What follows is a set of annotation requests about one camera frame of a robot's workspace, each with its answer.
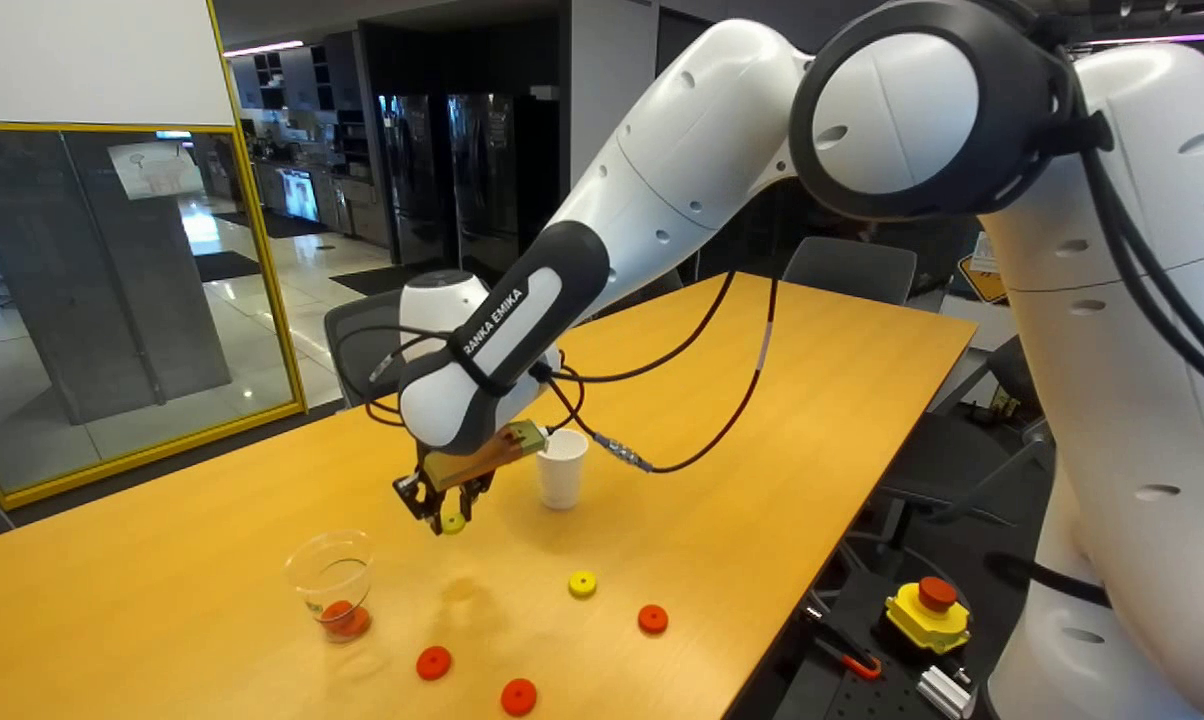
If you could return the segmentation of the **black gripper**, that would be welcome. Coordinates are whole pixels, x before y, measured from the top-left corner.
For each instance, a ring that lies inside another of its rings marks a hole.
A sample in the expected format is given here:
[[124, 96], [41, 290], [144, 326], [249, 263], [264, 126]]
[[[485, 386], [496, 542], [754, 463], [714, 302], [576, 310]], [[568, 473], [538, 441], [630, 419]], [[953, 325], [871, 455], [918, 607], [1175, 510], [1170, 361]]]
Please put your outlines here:
[[392, 493], [401, 502], [426, 525], [431, 535], [444, 535], [444, 502], [455, 502], [459, 520], [477, 516], [479, 497], [490, 488], [490, 475], [477, 475], [462, 483], [440, 483], [425, 473], [407, 473], [392, 481]]

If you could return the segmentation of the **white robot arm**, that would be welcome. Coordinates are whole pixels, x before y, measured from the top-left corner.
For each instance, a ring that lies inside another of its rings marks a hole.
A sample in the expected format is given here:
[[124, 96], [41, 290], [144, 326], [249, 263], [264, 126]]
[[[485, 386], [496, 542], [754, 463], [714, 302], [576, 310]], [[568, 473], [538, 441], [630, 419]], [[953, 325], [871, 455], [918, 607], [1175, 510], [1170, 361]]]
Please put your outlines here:
[[1001, 0], [883, 0], [821, 50], [754, 21], [682, 49], [489, 298], [401, 386], [472, 452], [550, 341], [792, 178], [852, 220], [982, 228], [1054, 481], [1001, 720], [1204, 714], [1204, 50], [1074, 49]]

